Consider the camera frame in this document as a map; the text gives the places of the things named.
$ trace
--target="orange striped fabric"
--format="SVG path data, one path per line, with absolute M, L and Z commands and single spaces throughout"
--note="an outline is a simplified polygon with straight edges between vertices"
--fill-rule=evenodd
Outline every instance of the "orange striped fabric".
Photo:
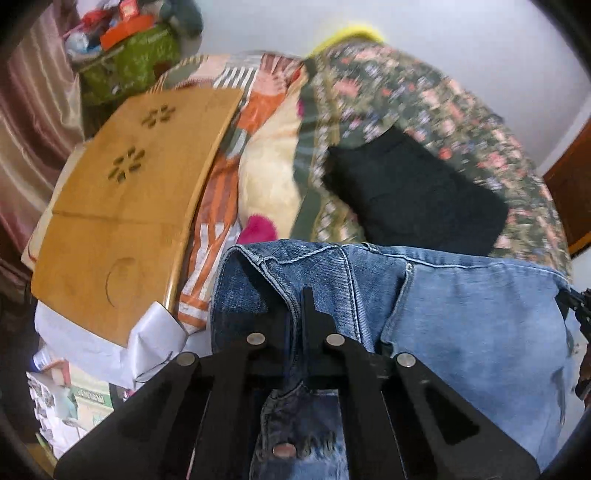
M 254 68 L 255 58 L 253 54 L 191 57 L 165 73 L 152 89 L 158 92 L 205 83 L 217 88 L 237 86 L 245 91 L 238 117 L 226 131 L 214 158 L 194 218 L 187 279 L 180 282 L 183 288 L 178 300 L 178 319 L 189 333 L 205 327 L 217 265 L 224 250 L 236 242 L 241 231 L 237 218 L 238 164 L 244 146 L 285 99 L 287 88 L 301 64 L 297 59 L 260 54 L 259 67 Z M 214 70 L 217 78 L 211 77 Z M 171 75 L 173 85 L 167 82 L 171 72 L 174 73 Z

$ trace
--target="wooden door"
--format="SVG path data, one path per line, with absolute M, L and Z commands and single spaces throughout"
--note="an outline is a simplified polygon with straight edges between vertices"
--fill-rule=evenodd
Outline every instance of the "wooden door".
M 573 255 L 591 244 L 591 121 L 544 180 Z

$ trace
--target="white paper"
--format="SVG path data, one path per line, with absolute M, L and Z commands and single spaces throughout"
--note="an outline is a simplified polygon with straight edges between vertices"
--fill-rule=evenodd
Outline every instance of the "white paper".
M 35 328 L 47 345 L 89 375 L 136 390 L 180 352 L 211 355 L 207 330 L 188 335 L 158 302 L 129 333 L 127 348 L 116 345 L 37 303 Z

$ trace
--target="yellow fabric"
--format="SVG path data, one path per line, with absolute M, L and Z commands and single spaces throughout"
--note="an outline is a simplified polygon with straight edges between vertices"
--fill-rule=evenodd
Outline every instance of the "yellow fabric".
M 279 238 L 289 238 L 301 198 L 293 179 L 300 90 L 307 75 L 289 88 L 287 97 L 272 117 L 246 144 L 238 167 L 238 216 L 246 225 L 251 215 L 262 215 L 273 222 Z
M 337 43 L 350 40 L 352 38 L 363 38 L 364 40 L 374 41 L 377 43 L 384 43 L 384 36 L 373 27 L 369 25 L 350 25 L 345 28 L 341 28 L 337 33 L 324 40 L 314 50 L 310 52 L 309 57 L 318 55 L 321 51 L 336 45 Z

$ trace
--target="green bag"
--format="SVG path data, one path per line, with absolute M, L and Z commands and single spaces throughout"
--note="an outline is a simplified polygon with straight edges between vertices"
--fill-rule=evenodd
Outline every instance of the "green bag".
M 120 105 L 149 89 L 179 59 L 178 42 L 167 24 L 136 33 L 78 68 L 82 104 Z

